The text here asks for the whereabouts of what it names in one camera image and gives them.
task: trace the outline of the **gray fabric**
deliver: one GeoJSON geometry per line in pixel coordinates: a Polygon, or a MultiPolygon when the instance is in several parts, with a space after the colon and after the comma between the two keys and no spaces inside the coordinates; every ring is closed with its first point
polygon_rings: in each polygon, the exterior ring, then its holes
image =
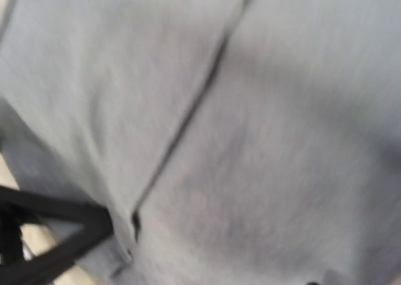
{"type": "Polygon", "coordinates": [[[26,190],[108,206],[125,252],[110,239],[83,263],[108,284],[389,284],[399,1],[250,0],[233,29],[242,3],[18,0],[0,46],[6,160],[26,190]],[[136,243],[132,211],[227,29],[136,243]]]}

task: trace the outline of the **black object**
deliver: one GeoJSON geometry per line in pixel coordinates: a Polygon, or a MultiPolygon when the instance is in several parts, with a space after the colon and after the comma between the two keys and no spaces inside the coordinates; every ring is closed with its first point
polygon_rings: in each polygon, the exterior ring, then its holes
{"type": "Polygon", "coordinates": [[[0,186],[0,284],[46,285],[112,233],[106,208],[0,186]],[[77,222],[83,228],[48,252],[25,261],[20,227],[40,223],[36,215],[77,222]]]}

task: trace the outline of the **black plastic frame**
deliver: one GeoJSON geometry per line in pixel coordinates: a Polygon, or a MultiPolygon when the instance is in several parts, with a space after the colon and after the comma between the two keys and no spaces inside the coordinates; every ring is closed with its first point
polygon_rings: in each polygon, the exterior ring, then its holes
{"type": "Polygon", "coordinates": [[[77,222],[83,228],[55,248],[30,261],[0,267],[1,285],[46,285],[74,265],[84,253],[113,234],[106,208],[77,204],[9,189],[0,185],[0,204],[28,214],[77,222]]]}

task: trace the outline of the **dark seam line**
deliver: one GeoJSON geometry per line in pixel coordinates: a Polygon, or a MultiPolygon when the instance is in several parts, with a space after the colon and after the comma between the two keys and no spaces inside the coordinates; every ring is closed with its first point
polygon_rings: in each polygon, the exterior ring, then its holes
{"type": "MultiPolygon", "coordinates": [[[[250,0],[243,0],[242,2],[242,12],[241,12],[241,17],[244,14],[250,0]]],[[[187,114],[184,117],[184,120],[179,128],[179,131],[176,133],[174,139],[172,140],[172,143],[168,147],[166,153],[164,154],[162,161],[160,162],[159,166],[157,167],[152,179],[148,183],[148,186],[145,188],[143,191],[142,195],[140,196],[135,209],[133,211],[133,215],[138,215],[139,209],[141,208],[143,202],[146,200],[148,197],[149,193],[152,191],[154,188],[157,179],[160,177],[162,174],[165,166],[167,165],[167,162],[170,160],[171,156],[173,155],[178,143],[181,141],[182,137],[185,135],[185,132],[188,129],[188,126],[190,122],[192,121],[197,109],[199,108],[200,104],[203,102],[205,99],[206,95],[211,89],[212,84],[214,83],[214,80],[217,76],[217,73],[219,71],[219,67],[221,64],[221,61],[223,59],[223,56],[226,52],[227,45],[229,42],[229,39],[231,35],[233,34],[234,30],[237,28],[237,25],[239,24],[239,21],[241,20],[241,17],[234,23],[233,27],[229,28],[226,30],[226,33],[221,39],[221,45],[220,48],[218,49],[218,52],[216,54],[216,57],[214,58],[214,62],[212,65],[212,68],[210,70],[210,73],[205,81],[204,87],[202,88],[202,91],[199,93],[197,98],[195,99],[194,103],[192,104],[191,108],[187,112],[187,114]]]]}
{"type": "Polygon", "coordinates": [[[3,11],[3,18],[0,20],[0,50],[3,42],[4,35],[6,34],[6,30],[8,28],[9,22],[11,20],[11,16],[13,15],[14,8],[16,6],[17,0],[8,0],[6,7],[3,11]]]}

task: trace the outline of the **gray clothing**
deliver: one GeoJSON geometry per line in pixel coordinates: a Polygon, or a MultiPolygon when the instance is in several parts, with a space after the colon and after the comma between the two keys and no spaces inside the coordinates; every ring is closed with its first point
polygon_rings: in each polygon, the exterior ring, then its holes
{"type": "Polygon", "coordinates": [[[398,0],[17,0],[3,154],[24,190],[108,207],[81,262],[105,284],[387,285],[400,22],[398,0]]]}

